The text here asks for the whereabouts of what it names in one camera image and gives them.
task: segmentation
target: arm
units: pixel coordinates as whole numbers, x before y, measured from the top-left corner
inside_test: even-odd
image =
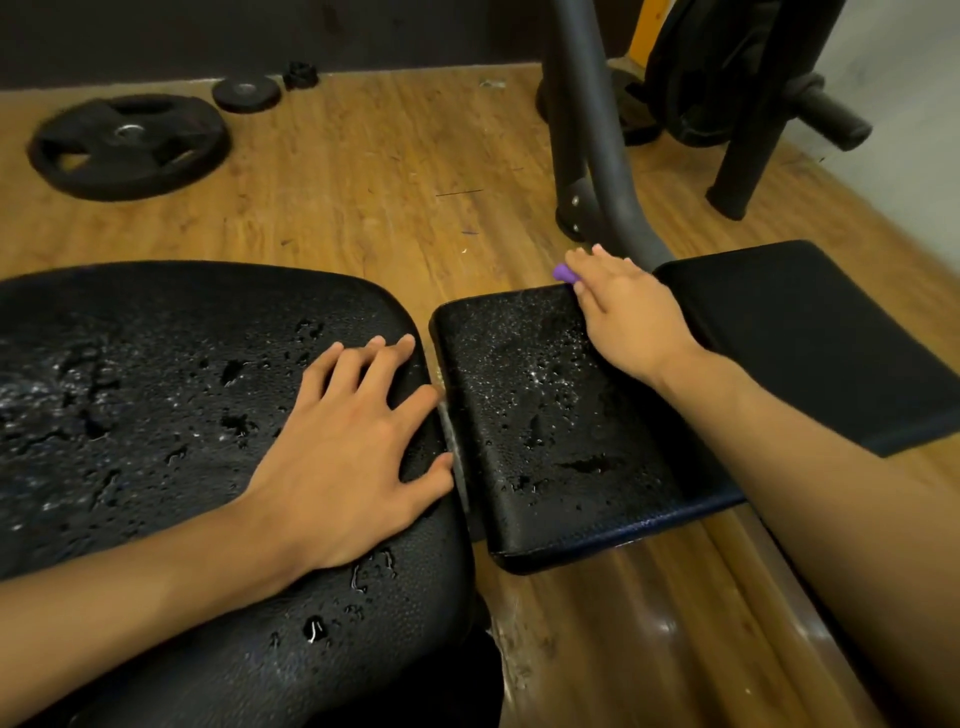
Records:
[[[419,480],[398,481],[400,458],[439,398],[424,386],[396,410],[387,406],[396,368],[413,350],[411,336],[394,347],[375,337],[364,349],[335,344],[321,355],[232,503],[0,584],[0,725],[311,570],[359,558],[447,493],[449,454]]]
[[[960,724],[960,494],[778,400],[696,343],[668,288],[595,253],[567,265],[597,350],[693,426],[890,682]]]

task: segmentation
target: dark wall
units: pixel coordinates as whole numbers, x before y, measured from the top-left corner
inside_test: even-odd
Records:
[[[642,0],[595,0],[608,55]],[[0,88],[531,61],[540,0],[0,0]]]

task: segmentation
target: black padded seat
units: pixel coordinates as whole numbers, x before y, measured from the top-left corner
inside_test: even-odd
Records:
[[[395,299],[363,280],[209,262],[7,280],[0,330],[3,578],[228,502],[320,351],[417,332]],[[418,346],[391,404],[427,381]],[[434,415],[402,477],[423,473],[444,449]],[[181,635],[31,724],[300,726],[463,639],[473,598],[466,525],[451,495],[355,565],[309,574]],[[326,637],[309,643],[303,629],[314,617]]]
[[[811,243],[657,275],[705,344],[865,447],[960,429],[960,379]],[[568,287],[448,303],[431,332],[470,502],[504,569],[546,569],[743,499],[679,416],[593,349]]]
[[[813,243],[689,258],[657,277],[701,343],[864,448],[892,455],[960,429],[960,377]]]
[[[447,303],[431,332],[470,504],[503,569],[547,569],[742,499],[683,420],[596,352],[568,286]]]

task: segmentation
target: wooden floor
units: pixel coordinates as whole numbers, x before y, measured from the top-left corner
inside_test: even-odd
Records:
[[[0,276],[145,258],[337,271],[385,286],[425,337],[439,304],[550,282],[570,246],[553,222],[539,77],[510,66],[324,78],[231,116],[234,151],[209,178],[124,204],[55,192],[23,152],[39,120],[96,91],[0,94]],[[810,238],[960,371],[955,279],[790,149],[747,219],[721,218],[703,198],[719,158],[669,138],[631,152],[644,209],[678,256]],[[960,483],[960,438],[898,459]],[[748,507],[532,577],[477,557],[504,656],[504,726],[882,724]]]

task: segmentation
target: hand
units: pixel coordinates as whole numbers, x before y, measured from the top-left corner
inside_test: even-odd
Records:
[[[678,356],[701,353],[670,289],[599,245],[566,253],[593,346],[617,369],[655,389]]]
[[[303,372],[283,431],[235,501],[272,517],[297,545],[303,572],[359,558],[453,487],[450,453],[417,480],[399,481],[403,452],[440,401],[424,384],[397,409],[387,405],[394,374],[414,346],[409,334],[391,347],[375,336],[363,349],[338,342],[321,354]]]

